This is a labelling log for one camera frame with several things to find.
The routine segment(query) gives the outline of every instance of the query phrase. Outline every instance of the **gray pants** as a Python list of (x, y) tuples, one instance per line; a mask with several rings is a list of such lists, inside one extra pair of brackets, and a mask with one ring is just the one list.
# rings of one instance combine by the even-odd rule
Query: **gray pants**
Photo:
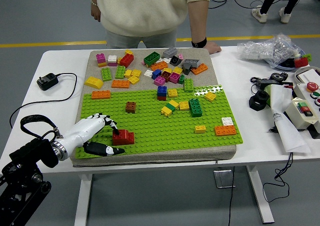
[(140, 41), (147, 48), (170, 48), (176, 46), (177, 30), (149, 37), (130, 37), (106, 31), (107, 49), (137, 49)]

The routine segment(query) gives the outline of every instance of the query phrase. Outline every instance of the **power adapter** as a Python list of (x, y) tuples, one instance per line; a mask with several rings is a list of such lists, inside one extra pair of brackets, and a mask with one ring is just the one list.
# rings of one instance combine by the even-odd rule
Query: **power adapter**
[(36, 81), (39, 88), (43, 91), (50, 89), (51, 87), (55, 86), (58, 82), (59, 81), (57, 76), (52, 72), (44, 77), (39, 77), (39, 79)]

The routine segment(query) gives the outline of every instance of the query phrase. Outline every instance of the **white robotic hand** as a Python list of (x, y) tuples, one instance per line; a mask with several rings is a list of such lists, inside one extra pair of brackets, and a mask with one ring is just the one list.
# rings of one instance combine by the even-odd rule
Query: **white robotic hand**
[[(119, 135), (119, 131), (116, 126), (117, 123), (112, 119), (110, 119), (109, 117), (110, 116), (103, 115), (102, 113), (96, 113), (87, 118), (81, 119), (72, 128), (70, 128), (67, 132), (65, 132), (62, 137), (56, 138), (55, 141), (51, 143), (51, 145), (58, 159), (60, 161), (63, 161), (69, 158), (69, 156), (71, 155), (72, 151), (75, 148), (82, 147), (84, 145), (88, 146), (89, 145), (87, 143), (88, 140), (90, 140), (95, 134), (97, 134), (100, 130), (102, 130), (104, 126), (110, 126), (114, 130), (114, 132), (117, 135)], [(124, 150), (123, 151), (121, 150), (121, 152), (119, 152), (117, 148), (113, 148), (101, 143), (99, 143), (99, 145), (102, 145), (105, 148), (104, 150), (105, 154), (104, 155), (102, 155), (102, 153), (100, 154), (93, 153), (93, 154), (108, 156), (108, 155), (124, 153)]]

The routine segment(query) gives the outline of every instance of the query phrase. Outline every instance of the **green baseplate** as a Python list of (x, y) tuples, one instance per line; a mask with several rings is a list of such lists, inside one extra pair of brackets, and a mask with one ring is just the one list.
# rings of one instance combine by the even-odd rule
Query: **green baseplate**
[[(91, 94), (85, 94), (82, 102), (81, 118), (87, 118), (96, 113), (110, 115), (117, 122), (119, 129), (134, 132), (135, 144), (117, 146), (125, 153), (117, 155), (132, 155), (172, 150), (197, 149), (242, 144), (239, 129), (231, 111), (227, 97), (221, 85), (195, 87), (194, 92), (185, 92), (177, 88), (178, 97), (166, 101), (157, 100), (157, 90), (111, 92), (111, 99), (91, 99)], [(204, 98), (212, 92), (217, 95), (213, 102)], [(190, 110), (174, 111), (169, 117), (161, 114), (161, 109), (170, 101), (177, 103), (199, 99), (202, 108), (201, 117), (191, 117)], [(135, 113), (126, 113), (126, 103), (136, 102)], [(222, 126), (221, 118), (231, 117), (236, 135), (216, 136), (215, 126)], [(195, 133), (195, 126), (205, 125), (205, 133)], [(92, 139), (112, 146), (112, 129), (104, 127)], [(76, 159), (95, 158), (84, 152), (83, 147), (77, 148)]]

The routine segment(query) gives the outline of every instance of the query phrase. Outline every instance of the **red button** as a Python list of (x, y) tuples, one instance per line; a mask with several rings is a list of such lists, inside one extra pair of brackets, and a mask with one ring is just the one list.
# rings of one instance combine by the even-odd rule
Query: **red button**
[(312, 93), (318, 89), (319, 89), (319, 86), (315, 82), (308, 82), (306, 84), (306, 90), (309, 91), (310, 93)]

